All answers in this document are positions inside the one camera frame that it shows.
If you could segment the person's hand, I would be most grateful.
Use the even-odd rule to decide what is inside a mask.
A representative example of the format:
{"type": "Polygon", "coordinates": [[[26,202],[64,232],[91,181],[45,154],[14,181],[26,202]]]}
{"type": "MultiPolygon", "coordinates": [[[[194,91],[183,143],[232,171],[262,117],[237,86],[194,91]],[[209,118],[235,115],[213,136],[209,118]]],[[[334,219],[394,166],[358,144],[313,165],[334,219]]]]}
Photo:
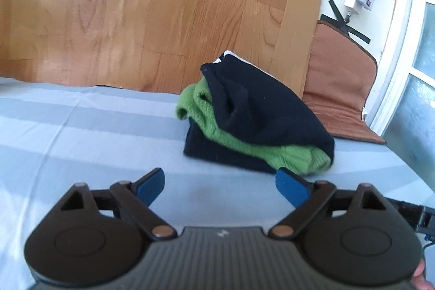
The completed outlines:
{"type": "Polygon", "coordinates": [[[425,261],[421,260],[411,279],[416,290],[434,290],[434,285],[425,278],[425,261]]]}

